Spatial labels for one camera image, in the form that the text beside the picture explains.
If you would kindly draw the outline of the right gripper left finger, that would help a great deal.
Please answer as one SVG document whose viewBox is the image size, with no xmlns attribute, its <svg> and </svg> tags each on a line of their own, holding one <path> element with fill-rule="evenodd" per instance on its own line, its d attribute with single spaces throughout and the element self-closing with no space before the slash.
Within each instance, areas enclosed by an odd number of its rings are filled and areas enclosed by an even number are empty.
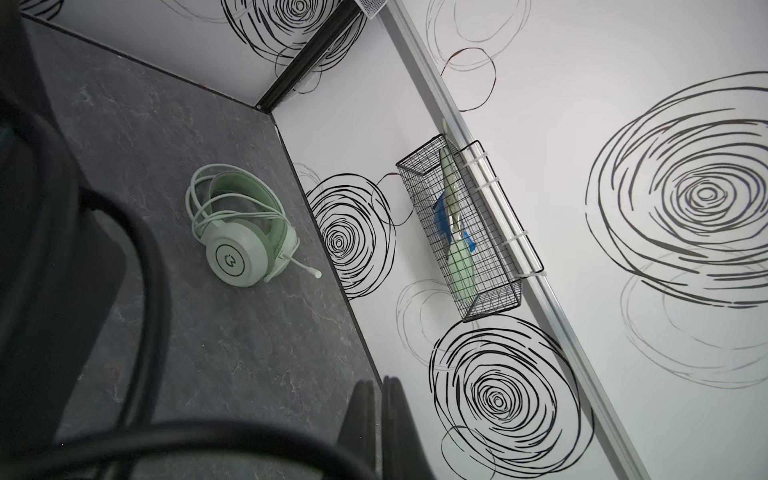
<svg viewBox="0 0 768 480">
<path fill-rule="evenodd" d="M 352 391 L 336 445 L 376 475 L 376 410 L 374 383 L 358 381 Z"/>
</svg>

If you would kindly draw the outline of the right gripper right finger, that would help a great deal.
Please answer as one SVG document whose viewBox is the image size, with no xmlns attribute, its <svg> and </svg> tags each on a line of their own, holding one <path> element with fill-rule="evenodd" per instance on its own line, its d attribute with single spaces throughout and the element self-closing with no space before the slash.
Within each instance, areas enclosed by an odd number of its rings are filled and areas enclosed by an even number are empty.
<svg viewBox="0 0 768 480">
<path fill-rule="evenodd" d="M 383 479 L 434 479 L 400 380 L 385 377 L 382 394 Z"/>
</svg>

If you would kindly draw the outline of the black headphones with cable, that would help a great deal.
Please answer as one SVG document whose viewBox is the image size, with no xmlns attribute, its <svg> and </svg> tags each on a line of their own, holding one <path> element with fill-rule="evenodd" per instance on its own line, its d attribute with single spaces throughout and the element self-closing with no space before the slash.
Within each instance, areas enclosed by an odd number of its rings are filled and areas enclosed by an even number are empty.
<svg viewBox="0 0 768 480">
<path fill-rule="evenodd" d="M 273 457 L 336 479 L 375 478 L 374 469 L 361 458 L 296 431 L 239 421 L 152 423 L 167 357 L 171 318 L 167 268 L 158 244 L 149 227 L 127 206 L 81 183 L 69 147 L 50 123 L 8 94 L 1 96 L 1 114 L 46 168 L 41 217 L 50 221 L 61 236 L 50 247 L 32 249 L 24 272 L 38 266 L 49 270 L 38 286 L 28 280 L 17 281 L 3 318 L 13 319 L 24 302 L 30 304 L 31 315 L 44 308 L 56 314 L 71 308 L 79 314 L 84 308 L 111 305 L 104 297 L 85 294 L 75 287 L 69 280 L 70 264 L 63 258 L 81 245 L 79 222 L 91 210 L 111 217 L 130 238 L 144 285 L 142 337 L 117 426 L 63 446 L 19 453 L 2 463 L 2 478 L 45 479 L 105 464 L 128 468 L 144 458 L 202 452 Z"/>
</svg>

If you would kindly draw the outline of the mint green headphones with cable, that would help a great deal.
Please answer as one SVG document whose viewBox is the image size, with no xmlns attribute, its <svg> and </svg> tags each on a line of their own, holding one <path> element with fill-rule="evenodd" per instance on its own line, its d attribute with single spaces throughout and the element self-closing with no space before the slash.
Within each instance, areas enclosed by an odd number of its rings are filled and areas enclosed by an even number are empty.
<svg viewBox="0 0 768 480">
<path fill-rule="evenodd" d="M 290 264 L 322 277 L 294 258 L 300 246 L 296 229 L 276 193 L 249 171 L 222 163 L 198 168 L 185 192 L 185 208 L 211 270 L 226 284 L 246 288 L 269 282 Z"/>
</svg>

